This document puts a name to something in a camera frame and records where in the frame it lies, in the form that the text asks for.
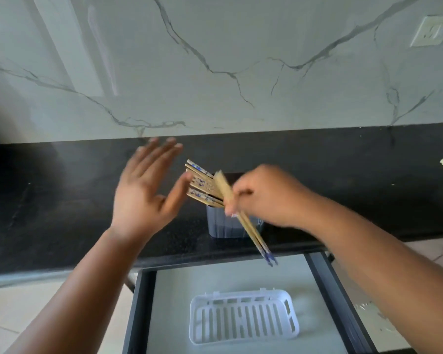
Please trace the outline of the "person's right hand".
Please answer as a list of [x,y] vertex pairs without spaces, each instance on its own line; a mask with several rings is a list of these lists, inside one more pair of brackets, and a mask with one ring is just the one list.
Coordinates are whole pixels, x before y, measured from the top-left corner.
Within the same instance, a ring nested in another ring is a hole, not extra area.
[[319,196],[274,165],[260,165],[238,180],[249,180],[255,217],[280,227],[310,231],[322,219]]

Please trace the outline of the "grey-blue ribbed utensil holder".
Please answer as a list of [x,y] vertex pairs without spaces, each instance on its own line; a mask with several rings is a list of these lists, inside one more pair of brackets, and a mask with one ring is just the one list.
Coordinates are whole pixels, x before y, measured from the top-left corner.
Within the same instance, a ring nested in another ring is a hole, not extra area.
[[[244,173],[226,173],[225,177],[230,185],[233,185]],[[208,232],[215,239],[241,239],[248,238],[249,235],[243,228],[237,217],[225,215],[223,208],[216,208],[206,205],[206,215],[208,223]],[[258,232],[264,227],[264,221],[255,217],[248,216],[251,223]]]

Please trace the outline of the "person's right forearm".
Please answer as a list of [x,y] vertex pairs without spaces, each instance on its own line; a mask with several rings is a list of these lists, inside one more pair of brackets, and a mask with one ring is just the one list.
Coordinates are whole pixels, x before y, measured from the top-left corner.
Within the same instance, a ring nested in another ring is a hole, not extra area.
[[443,354],[443,267],[354,211],[301,195],[299,227],[326,245],[348,275],[421,354]]

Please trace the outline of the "white wall socket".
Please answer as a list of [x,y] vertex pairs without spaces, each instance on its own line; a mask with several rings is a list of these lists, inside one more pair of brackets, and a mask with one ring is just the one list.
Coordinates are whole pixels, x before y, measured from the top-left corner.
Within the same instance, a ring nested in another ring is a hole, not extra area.
[[437,46],[443,42],[443,16],[432,15],[423,18],[410,47]]

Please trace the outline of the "wooden chopstick with blue pattern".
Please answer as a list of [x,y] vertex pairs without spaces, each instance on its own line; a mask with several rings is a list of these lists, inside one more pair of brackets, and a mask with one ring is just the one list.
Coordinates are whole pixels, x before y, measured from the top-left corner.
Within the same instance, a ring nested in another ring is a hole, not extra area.
[[187,170],[193,172],[195,174],[195,177],[198,179],[203,180],[204,182],[206,182],[209,185],[216,185],[213,176],[210,176],[208,174],[206,174],[205,172],[200,171],[198,168],[190,165],[190,164],[185,164],[185,167]]
[[194,188],[189,188],[189,190],[187,191],[187,196],[209,207],[224,208],[224,203],[222,201]]
[[190,168],[197,170],[209,178],[213,178],[213,174],[203,169],[201,166],[195,164],[192,160],[187,159],[187,164]]
[[190,186],[199,192],[223,200],[223,195],[212,181],[207,181],[204,178],[192,177]]

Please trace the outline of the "person's left forearm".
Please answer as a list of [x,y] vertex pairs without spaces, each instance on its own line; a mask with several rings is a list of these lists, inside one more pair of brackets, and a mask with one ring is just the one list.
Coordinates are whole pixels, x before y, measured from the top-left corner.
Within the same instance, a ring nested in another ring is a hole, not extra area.
[[98,354],[125,278],[153,235],[107,229],[4,354]]

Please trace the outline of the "white slotted plastic basket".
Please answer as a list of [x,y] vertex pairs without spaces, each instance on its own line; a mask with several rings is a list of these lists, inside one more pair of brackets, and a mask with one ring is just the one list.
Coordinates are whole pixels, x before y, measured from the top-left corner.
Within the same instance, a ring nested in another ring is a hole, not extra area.
[[189,314],[193,345],[288,340],[300,333],[291,296],[280,289],[198,295]]

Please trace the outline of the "person's left hand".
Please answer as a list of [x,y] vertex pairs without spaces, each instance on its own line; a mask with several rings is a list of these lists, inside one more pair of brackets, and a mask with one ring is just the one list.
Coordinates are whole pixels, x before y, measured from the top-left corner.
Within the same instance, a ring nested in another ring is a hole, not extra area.
[[136,149],[120,176],[107,233],[125,243],[143,244],[174,219],[161,214],[168,195],[158,191],[182,148],[181,143],[170,137],[163,144],[151,138]]

